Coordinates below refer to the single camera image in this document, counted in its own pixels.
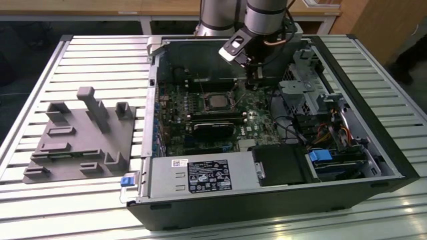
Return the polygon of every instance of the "blue latch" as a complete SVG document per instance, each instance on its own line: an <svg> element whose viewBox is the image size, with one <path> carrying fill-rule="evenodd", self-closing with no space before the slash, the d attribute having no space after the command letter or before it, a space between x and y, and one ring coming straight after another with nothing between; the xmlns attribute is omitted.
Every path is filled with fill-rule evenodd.
<svg viewBox="0 0 427 240"><path fill-rule="evenodd" d="M313 150L310 153L308 153L308 156L312 162L332 160L329 150Z"/></svg>
<svg viewBox="0 0 427 240"><path fill-rule="evenodd" d="M120 180L121 187L130 187L134 185L134 177L133 176L124 176Z"/></svg>

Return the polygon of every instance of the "warning symbol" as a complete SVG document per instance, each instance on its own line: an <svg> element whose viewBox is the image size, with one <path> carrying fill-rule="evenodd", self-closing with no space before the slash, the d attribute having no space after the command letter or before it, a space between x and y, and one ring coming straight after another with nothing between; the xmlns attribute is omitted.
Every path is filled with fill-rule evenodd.
<svg viewBox="0 0 427 240"><path fill-rule="evenodd" d="M197 175L190 175L189 176L189 182L196 183L197 182Z"/></svg>

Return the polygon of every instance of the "motherboard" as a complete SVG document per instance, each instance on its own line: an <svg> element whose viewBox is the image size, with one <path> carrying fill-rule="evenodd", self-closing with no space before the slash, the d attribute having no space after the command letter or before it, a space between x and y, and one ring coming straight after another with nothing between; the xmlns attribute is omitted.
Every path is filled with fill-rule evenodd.
<svg viewBox="0 0 427 240"><path fill-rule="evenodd" d="M270 88L242 81L158 86L165 155L244 152L281 142L269 115Z"/></svg>

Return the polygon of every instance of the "white label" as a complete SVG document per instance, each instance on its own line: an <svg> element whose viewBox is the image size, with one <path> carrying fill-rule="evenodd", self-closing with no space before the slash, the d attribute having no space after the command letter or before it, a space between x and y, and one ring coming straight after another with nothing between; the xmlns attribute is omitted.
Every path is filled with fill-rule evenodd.
<svg viewBox="0 0 427 240"><path fill-rule="evenodd" d="M172 159L172 168L173 167L186 167L188 159Z"/></svg>
<svg viewBox="0 0 427 240"><path fill-rule="evenodd" d="M118 14L129 14L129 15L133 15L133 14L138 14L137 11L118 11Z"/></svg>

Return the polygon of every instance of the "gray post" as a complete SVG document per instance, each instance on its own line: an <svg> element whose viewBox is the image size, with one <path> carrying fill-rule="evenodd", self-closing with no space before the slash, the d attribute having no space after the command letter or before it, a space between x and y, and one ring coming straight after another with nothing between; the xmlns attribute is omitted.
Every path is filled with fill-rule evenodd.
<svg viewBox="0 0 427 240"><path fill-rule="evenodd" d="M100 132L109 132L109 125L105 119L105 109L102 104L97 104L96 99L93 97L94 89L90 86L81 86L77 90L77 99L84 102L86 109L93 117L96 125L98 127Z"/></svg>

